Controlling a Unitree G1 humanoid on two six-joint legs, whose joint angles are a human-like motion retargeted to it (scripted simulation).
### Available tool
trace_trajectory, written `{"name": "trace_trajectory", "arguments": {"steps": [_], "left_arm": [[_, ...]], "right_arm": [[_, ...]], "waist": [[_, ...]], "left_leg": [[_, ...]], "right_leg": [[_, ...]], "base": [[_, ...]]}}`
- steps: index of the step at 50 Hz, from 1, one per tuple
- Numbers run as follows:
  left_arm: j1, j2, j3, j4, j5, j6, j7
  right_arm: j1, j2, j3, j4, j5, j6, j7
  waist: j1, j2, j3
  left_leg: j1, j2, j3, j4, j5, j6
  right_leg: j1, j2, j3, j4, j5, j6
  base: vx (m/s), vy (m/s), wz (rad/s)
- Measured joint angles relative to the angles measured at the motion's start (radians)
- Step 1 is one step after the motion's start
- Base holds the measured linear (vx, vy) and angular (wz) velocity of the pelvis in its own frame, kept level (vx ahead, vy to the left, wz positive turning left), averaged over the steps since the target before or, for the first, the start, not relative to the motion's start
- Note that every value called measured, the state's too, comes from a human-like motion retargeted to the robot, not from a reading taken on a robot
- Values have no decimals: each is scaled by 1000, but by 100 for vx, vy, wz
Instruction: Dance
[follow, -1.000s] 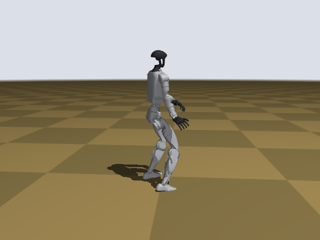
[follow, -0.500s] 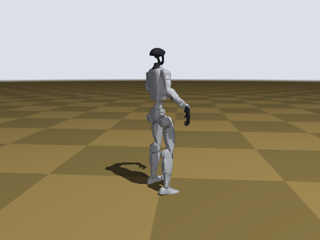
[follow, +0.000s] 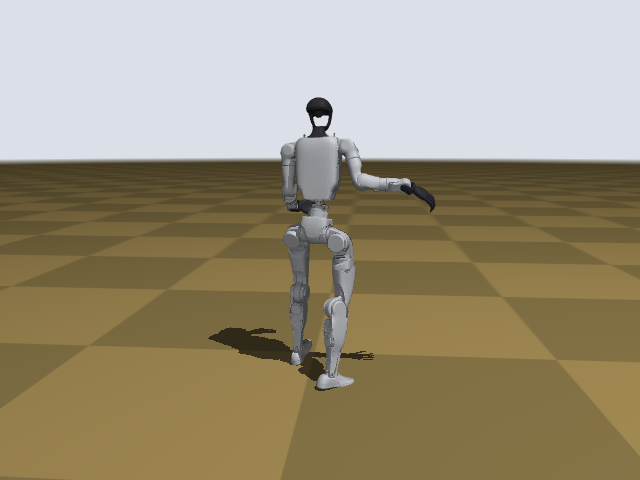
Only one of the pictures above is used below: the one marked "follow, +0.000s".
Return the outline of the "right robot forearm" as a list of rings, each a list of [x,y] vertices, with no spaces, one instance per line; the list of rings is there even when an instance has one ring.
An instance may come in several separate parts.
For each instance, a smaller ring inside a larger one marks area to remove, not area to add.
[[[380,178],[368,174],[360,174],[357,177],[357,182],[361,186],[372,188],[374,192],[391,191],[405,193],[401,191],[400,187],[402,185],[411,187],[411,181],[407,178]]]

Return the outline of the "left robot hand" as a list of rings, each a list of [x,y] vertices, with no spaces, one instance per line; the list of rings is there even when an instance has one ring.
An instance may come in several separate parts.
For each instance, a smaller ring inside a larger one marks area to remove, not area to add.
[[[300,212],[300,210],[301,210],[303,213],[308,214],[309,208],[313,208],[313,207],[311,207],[312,204],[316,204],[315,201],[308,201],[308,200],[302,200],[301,202],[300,202],[300,200],[297,200],[297,202],[298,202],[298,209],[290,209],[289,211],[291,211],[291,212]],[[322,205],[326,205],[326,204],[322,204]]]

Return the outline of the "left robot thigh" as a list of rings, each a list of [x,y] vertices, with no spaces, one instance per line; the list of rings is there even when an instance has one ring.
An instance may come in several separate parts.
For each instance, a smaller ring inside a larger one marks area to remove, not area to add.
[[[296,302],[306,302],[310,296],[310,287],[308,286],[310,246],[309,242],[301,240],[300,229],[301,224],[289,226],[283,239],[289,247],[288,252],[295,284],[293,298]]]

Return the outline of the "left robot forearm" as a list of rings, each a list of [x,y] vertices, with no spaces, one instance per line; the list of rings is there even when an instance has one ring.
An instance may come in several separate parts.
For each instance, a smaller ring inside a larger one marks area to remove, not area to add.
[[[287,206],[287,210],[289,211],[290,209],[298,209],[298,202],[297,202],[297,196],[294,197],[286,197],[283,195],[283,186],[282,185],[282,196],[283,196],[283,200]]]

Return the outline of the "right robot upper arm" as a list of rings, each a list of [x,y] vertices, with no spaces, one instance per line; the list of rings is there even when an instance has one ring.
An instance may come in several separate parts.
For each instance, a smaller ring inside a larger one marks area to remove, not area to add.
[[[357,182],[357,177],[360,174],[366,173],[361,173],[362,163],[356,145],[350,139],[338,139],[338,146],[340,153],[346,157],[345,161],[354,186],[359,191],[367,191],[369,189],[368,187],[361,186]]]

